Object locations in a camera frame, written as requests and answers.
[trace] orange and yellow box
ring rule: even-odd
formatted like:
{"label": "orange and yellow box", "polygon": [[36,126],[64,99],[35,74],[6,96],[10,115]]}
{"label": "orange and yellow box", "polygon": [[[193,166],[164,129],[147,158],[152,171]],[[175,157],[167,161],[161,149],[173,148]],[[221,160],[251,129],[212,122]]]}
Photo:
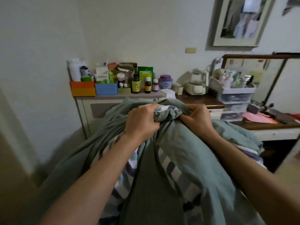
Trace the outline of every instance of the orange and yellow box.
{"label": "orange and yellow box", "polygon": [[70,82],[73,97],[96,96],[94,82]]}

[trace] transparent drawer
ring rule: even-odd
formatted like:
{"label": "transparent drawer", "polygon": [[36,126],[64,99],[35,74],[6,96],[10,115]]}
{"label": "transparent drawer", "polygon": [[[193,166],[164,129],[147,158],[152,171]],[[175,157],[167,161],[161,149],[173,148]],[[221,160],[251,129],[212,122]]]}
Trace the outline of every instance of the transparent drawer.
{"label": "transparent drawer", "polygon": [[221,120],[226,121],[241,121],[243,120],[243,112],[242,113],[229,113],[222,114]]}
{"label": "transparent drawer", "polygon": [[222,94],[219,98],[224,104],[250,102],[252,94]]}
{"label": "transparent drawer", "polygon": [[248,103],[242,104],[227,104],[224,108],[224,113],[246,112]]}

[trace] brown glass bottle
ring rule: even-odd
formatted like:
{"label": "brown glass bottle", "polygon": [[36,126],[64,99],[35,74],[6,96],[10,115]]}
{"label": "brown glass bottle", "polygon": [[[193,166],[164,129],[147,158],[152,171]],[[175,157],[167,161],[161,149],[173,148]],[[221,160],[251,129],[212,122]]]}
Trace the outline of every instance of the brown glass bottle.
{"label": "brown glass bottle", "polygon": [[131,81],[131,92],[138,94],[140,91],[140,77],[138,74],[134,74]]}
{"label": "brown glass bottle", "polygon": [[150,93],[152,90],[151,87],[151,78],[150,77],[146,77],[146,81],[145,81],[145,93]]}

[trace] purple jar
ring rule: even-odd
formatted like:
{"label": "purple jar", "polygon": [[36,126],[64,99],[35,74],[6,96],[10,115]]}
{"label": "purple jar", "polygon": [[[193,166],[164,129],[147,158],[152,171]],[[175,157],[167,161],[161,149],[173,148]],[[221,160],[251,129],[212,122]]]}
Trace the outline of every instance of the purple jar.
{"label": "purple jar", "polygon": [[171,89],[173,79],[170,75],[161,75],[158,79],[158,85],[160,89]]}

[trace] forearm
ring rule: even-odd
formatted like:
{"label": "forearm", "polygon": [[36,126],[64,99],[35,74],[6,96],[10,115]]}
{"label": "forearm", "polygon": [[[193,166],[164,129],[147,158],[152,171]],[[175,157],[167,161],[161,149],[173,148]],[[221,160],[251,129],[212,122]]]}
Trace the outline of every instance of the forearm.
{"label": "forearm", "polygon": [[140,144],[139,140],[123,135],[113,148],[52,206],[40,224],[97,224],[119,175]]}
{"label": "forearm", "polygon": [[267,224],[299,224],[299,199],[285,190],[272,173],[216,132],[207,133],[201,138],[217,154],[225,170]]}

